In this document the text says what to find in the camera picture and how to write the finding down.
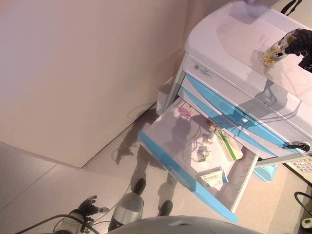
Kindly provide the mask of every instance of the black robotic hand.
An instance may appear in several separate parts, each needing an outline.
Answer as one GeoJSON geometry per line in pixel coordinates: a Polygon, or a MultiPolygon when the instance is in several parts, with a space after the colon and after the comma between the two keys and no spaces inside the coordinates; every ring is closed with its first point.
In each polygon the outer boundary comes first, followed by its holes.
{"type": "Polygon", "coordinates": [[[286,54],[300,54],[304,57],[298,64],[303,69],[312,72],[312,31],[307,29],[296,29],[294,40],[288,47],[285,48],[286,54]]]}
{"type": "Polygon", "coordinates": [[[78,209],[75,209],[72,212],[76,212],[79,213],[83,216],[90,216],[90,215],[94,215],[97,213],[107,213],[109,212],[109,209],[107,207],[96,207],[93,204],[96,202],[96,198],[97,196],[91,196],[87,199],[85,199],[80,206],[78,207],[78,209]]]}

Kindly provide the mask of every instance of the open drawer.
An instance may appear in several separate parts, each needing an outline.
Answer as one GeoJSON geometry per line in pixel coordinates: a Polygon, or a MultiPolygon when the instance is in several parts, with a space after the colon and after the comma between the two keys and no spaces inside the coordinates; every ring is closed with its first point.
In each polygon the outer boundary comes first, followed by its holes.
{"type": "Polygon", "coordinates": [[[233,214],[244,193],[258,156],[240,145],[244,157],[221,165],[227,168],[229,183],[220,191],[201,185],[194,168],[194,143],[203,135],[211,134],[207,118],[195,111],[187,119],[179,109],[185,102],[178,98],[147,130],[139,132],[142,145],[183,186],[194,193],[202,202],[233,223],[238,221],[233,214]]]}

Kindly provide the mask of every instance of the blue drawer handle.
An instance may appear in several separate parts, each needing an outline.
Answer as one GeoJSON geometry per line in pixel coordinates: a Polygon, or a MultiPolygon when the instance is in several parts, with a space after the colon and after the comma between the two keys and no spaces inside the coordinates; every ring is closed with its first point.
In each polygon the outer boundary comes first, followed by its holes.
{"type": "Polygon", "coordinates": [[[179,178],[183,178],[183,185],[195,194],[202,202],[213,209],[215,212],[227,218],[233,223],[238,222],[238,218],[224,206],[218,199],[216,199],[209,191],[207,191],[200,183],[191,177],[176,161],[174,161],[166,152],[164,152],[152,139],[150,139],[142,130],[139,131],[138,136],[144,145],[152,152],[153,157],[161,162],[161,164],[169,171],[175,171],[179,174],[179,178]]]}
{"type": "Polygon", "coordinates": [[[234,135],[238,136],[242,140],[250,143],[251,145],[259,148],[260,150],[267,152],[271,155],[276,156],[274,153],[272,153],[267,148],[263,147],[263,145],[259,144],[257,141],[255,141],[253,138],[248,136],[243,131],[239,130],[234,124],[227,121],[223,116],[219,115],[217,112],[215,112],[213,109],[202,103],[198,98],[196,98],[193,94],[191,94],[189,91],[187,91],[185,88],[183,88],[183,91],[186,93],[187,96],[203,111],[205,112],[209,118],[215,122],[216,124],[220,125],[221,127],[229,130],[234,135]]]}
{"type": "Polygon", "coordinates": [[[256,120],[239,110],[237,107],[232,105],[226,99],[212,91],[207,86],[203,85],[190,75],[186,75],[190,83],[196,88],[196,90],[216,109],[222,112],[230,120],[234,121],[238,125],[248,129],[250,132],[257,136],[271,142],[272,144],[285,148],[288,144],[283,141],[280,137],[272,133],[270,130],[265,128],[263,125],[258,123],[256,120]]]}

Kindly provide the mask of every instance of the closed drawer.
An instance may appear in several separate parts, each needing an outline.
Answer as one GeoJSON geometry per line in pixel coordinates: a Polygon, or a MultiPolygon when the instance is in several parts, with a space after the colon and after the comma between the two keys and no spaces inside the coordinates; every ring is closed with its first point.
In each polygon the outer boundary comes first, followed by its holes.
{"type": "Polygon", "coordinates": [[[256,89],[248,93],[249,80],[235,78],[233,83],[191,56],[183,64],[183,70],[285,142],[306,141],[312,144],[312,122],[309,118],[312,108],[279,85],[269,80],[259,82],[256,89]]]}
{"type": "Polygon", "coordinates": [[[243,195],[258,157],[242,147],[244,157],[222,167],[228,168],[229,183],[220,191],[202,186],[198,171],[194,168],[192,153],[194,142],[211,130],[207,118],[195,112],[186,119],[179,112],[185,102],[178,98],[147,130],[139,132],[142,145],[157,159],[182,185],[194,193],[207,206],[231,222],[237,222],[233,214],[243,195]]]}
{"type": "Polygon", "coordinates": [[[250,149],[262,158],[297,153],[296,150],[283,149],[288,145],[287,142],[188,74],[179,96],[186,102],[191,102],[191,105],[203,111],[214,122],[221,121],[217,124],[251,145],[250,149]]]}

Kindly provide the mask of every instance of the drawer label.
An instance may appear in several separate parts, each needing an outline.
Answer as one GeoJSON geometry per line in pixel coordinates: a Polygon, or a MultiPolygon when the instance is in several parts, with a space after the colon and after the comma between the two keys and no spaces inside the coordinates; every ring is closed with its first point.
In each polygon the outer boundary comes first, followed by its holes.
{"type": "Polygon", "coordinates": [[[200,66],[199,64],[195,64],[194,66],[194,69],[197,71],[197,72],[200,72],[201,74],[205,75],[205,76],[208,76],[208,77],[212,77],[212,73],[211,71],[207,70],[206,68],[204,68],[203,66],[200,66]]]}

